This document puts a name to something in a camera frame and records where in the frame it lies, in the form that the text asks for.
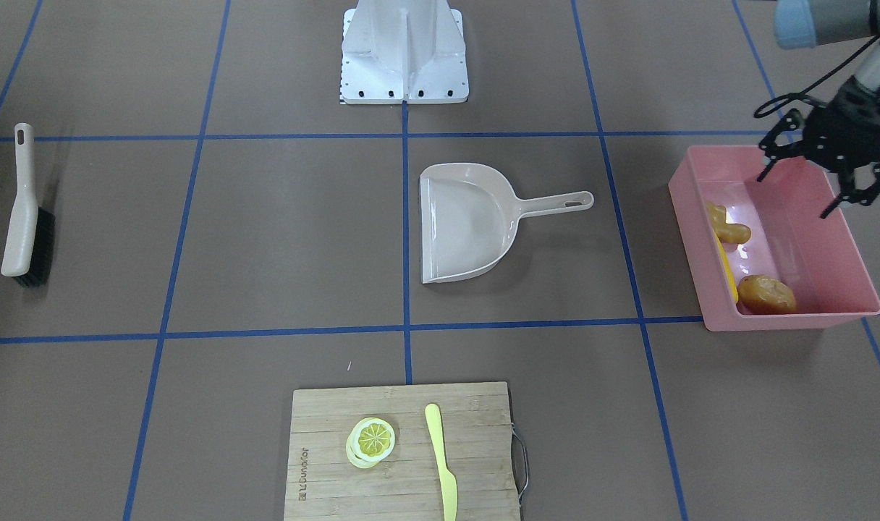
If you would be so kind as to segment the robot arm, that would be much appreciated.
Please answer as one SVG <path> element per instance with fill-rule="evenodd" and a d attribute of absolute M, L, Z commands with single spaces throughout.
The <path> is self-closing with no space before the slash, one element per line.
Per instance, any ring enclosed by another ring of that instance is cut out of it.
<path fill-rule="evenodd" d="M 880 1 L 777 1 L 774 35 L 783 49 L 866 43 L 858 50 L 863 62 L 833 98 L 814 98 L 805 88 L 755 110 L 760 119 L 788 103 L 810 106 L 807 115 L 785 113 L 758 142 L 764 162 L 758 181 L 779 161 L 801 157 L 837 176 L 838 194 L 822 219 L 843 205 L 873 204 L 880 195 Z"/>

